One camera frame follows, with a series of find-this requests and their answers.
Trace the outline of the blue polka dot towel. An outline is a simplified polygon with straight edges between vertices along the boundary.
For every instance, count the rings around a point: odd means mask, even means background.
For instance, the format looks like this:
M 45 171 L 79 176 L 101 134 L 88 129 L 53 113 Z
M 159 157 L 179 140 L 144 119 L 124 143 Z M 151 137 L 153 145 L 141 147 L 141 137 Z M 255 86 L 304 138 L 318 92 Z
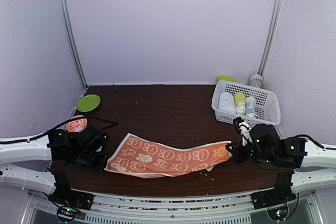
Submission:
M 250 118 L 258 118 L 256 110 L 256 99 L 252 96 L 246 98 L 246 112 L 245 115 Z

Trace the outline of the left aluminium frame post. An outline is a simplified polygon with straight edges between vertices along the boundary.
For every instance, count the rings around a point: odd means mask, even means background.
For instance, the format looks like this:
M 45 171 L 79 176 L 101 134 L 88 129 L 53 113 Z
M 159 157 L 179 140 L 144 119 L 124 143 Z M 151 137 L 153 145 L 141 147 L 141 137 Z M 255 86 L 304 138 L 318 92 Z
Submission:
M 67 0 L 60 0 L 60 5 L 61 5 L 61 10 L 62 10 L 62 16 L 63 16 L 64 23 L 65 23 L 66 37 L 68 39 L 71 55 L 72 55 L 72 58 L 73 58 L 74 63 L 75 63 L 75 68 L 76 68 L 77 74 L 79 76 L 79 79 L 81 81 L 82 87 L 84 89 L 87 89 L 88 84 L 87 84 L 87 81 L 86 81 L 86 78 L 85 78 L 85 74 L 84 74 L 84 71 L 83 71 L 82 64 L 81 64 L 80 59 L 79 59 L 78 49 L 77 49 L 77 46 L 76 46 L 74 32 L 73 32 L 72 25 L 71 25 Z

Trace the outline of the green rolled towel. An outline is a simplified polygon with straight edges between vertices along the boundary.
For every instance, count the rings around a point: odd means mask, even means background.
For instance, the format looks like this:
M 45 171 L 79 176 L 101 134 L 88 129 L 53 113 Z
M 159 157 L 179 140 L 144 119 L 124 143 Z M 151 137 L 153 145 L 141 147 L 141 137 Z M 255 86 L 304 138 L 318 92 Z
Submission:
M 238 115 L 244 115 L 246 112 L 246 98 L 241 92 L 234 94 L 235 112 Z

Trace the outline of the white rolled towel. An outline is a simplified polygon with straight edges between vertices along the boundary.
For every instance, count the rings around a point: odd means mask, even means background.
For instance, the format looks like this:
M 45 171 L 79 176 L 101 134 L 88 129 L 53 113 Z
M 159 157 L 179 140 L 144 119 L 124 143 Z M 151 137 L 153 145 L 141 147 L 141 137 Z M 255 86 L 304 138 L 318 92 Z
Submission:
M 221 92 L 219 94 L 217 108 L 221 111 L 235 113 L 234 97 L 228 92 Z

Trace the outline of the small green bowl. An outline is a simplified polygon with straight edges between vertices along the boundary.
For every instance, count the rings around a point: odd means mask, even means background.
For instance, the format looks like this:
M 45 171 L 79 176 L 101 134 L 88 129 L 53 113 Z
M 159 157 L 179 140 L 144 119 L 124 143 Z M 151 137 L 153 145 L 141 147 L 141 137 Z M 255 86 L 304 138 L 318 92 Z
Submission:
M 231 76 L 227 75 L 221 75 L 217 77 L 217 81 L 229 81 L 229 82 L 235 82 L 235 79 Z

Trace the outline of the white plastic basket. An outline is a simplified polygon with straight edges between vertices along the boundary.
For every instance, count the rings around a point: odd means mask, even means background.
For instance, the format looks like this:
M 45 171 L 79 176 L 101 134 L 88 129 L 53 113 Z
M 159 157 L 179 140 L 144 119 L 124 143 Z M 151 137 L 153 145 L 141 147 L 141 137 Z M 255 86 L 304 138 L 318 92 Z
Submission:
M 225 112 L 218 109 L 219 95 L 221 92 L 228 92 L 231 95 L 241 92 L 246 97 L 252 96 L 255 98 L 257 118 L 249 118 L 244 115 L 241 117 L 249 126 L 253 127 L 256 124 L 261 123 L 271 125 L 280 124 L 280 105 L 278 97 L 274 92 L 230 81 L 219 81 L 214 89 L 211 106 L 217 121 L 232 124 L 233 119 L 239 116 L 236 113 Z

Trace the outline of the aluminium frame post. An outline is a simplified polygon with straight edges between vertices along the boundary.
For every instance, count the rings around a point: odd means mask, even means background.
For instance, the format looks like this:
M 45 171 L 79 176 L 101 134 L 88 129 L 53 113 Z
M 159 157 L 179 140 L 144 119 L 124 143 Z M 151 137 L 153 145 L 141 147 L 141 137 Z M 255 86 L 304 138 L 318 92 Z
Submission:
M 266 80 L 266 75 L 269 69 L 272 52 L 274 50 L 275 36 L 281 19 L 283 1 L 284 0 L 274 0 L 269 29 L 258 70 L 258 74 L 263 77 L 263 80 Z
M 68 39 L 71 55 L 72 55 L 72 58 L 73 58 L 74 63 L 75 63 L 75 68 L 76 68 L 77 74 L 79 76 L 79 79 L 81 81 L 82 87 L 84 89 L 87 89 L 88 84 L 87 84 L 87 81 L 86 81 L 86 78 L 85 78 L 85 74 L 84 74 L 84 71 L 83 71 L 82 64 L 81 64 L 80 59 L 79 59 L 78 49 L 77 49 L 77 46 L 76 46 L 74 32 L 73 32 L 72 25 L 71 25 L 67 0 L 60 0 L 60 5 L 61 5 L 61 10 L 62 10 L 62 16 L 63 16 L 64 23 L 65 23 L 66 37 Z

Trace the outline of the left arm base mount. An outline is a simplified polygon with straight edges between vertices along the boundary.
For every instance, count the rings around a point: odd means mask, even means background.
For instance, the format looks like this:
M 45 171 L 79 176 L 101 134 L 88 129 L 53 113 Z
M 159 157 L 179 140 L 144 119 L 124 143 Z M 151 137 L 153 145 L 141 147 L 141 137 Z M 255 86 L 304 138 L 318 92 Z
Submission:
M 57 207 L 56 217 L 59 221 L 69 223 L 82 214 L 81 210 L 91 209 L 93 194 L 73 190 L 64 173 L 51 172 L 50 174 L 55 179 L 55 190 L 46 196 Z

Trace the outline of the patterned paper cup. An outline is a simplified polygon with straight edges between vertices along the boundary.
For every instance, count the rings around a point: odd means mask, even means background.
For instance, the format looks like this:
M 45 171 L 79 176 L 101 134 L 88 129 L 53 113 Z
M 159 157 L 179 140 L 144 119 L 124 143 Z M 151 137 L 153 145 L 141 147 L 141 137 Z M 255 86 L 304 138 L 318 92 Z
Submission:
M 252 74 L 249 77 L 249 85 L 257 88 L 262 88 L 263 87 L 263 77 L 257 73 Z

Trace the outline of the orange patterned bowl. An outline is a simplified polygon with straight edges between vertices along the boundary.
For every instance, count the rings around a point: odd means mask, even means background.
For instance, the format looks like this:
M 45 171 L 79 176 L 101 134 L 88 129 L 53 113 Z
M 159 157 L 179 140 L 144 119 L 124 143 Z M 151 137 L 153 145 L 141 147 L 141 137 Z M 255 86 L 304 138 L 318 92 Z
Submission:
M 80 133 L 87 128 L 88 120 L 84 118 L 83 115 L 73 116 L 72 119 L 76 120 L 67 123 L 66 125 L 67 132 Z

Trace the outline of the front metal rail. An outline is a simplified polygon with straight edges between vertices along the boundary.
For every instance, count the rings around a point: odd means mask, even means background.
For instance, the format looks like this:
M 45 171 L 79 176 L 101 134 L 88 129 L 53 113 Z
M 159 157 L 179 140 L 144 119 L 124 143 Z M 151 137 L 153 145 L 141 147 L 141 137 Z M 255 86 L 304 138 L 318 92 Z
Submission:
M 256 209 L 251 192 L 195 197 L 137 197 L 95 193 L 89 210 L 70 223 L 325 223 L 315 192 L 287 203 Z

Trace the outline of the green plate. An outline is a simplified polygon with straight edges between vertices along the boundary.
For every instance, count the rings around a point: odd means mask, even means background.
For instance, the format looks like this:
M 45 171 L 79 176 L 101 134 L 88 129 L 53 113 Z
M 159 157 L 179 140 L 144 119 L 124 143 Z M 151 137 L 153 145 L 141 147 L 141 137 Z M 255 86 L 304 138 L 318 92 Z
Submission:
M 96 109 L 101 102 L 101 98 L 96 94 L 84 95 L 76 104 L 80 112 L 90 112 Z

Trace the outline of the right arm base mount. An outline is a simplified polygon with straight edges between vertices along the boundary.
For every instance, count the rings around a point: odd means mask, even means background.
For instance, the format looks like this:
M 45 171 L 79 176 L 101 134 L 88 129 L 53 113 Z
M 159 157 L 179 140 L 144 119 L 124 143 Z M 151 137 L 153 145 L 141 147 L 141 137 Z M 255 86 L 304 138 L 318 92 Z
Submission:
M 288 220 L 296 211 L 299 193 L 295 194 L 291 186 L 294 172 L 281 172 L 276 177 L 273 189 L 258 191 L 251 194 L 254 209 L 267 209 L 268 217 L 280 223 Z

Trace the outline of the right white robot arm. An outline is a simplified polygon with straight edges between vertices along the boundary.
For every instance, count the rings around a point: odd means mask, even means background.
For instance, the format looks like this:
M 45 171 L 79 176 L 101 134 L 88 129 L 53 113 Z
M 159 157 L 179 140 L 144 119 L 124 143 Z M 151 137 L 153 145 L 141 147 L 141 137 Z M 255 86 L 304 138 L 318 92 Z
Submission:
M 252 160 L 288 169 L 278 174 L 269 192 L 272 203 L 281 203 L 289 192 L 335 187 L 334 145 L 322 145 L 306 134 L 281 139 L 273 125 L 249 126 L 241 117 L 233 120 L 233 126 L 242 136 L 226 146 L 235 163 Z

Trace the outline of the orange patterned towel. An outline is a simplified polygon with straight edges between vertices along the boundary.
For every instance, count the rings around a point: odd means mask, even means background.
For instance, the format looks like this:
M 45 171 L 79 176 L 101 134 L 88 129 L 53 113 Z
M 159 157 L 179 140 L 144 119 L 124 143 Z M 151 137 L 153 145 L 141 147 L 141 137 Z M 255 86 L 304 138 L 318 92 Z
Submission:
M 179 149 L 127 134 L 105 171 L 140 178 L 177 177 L 211 169 L 231 158 L 230 141 Z

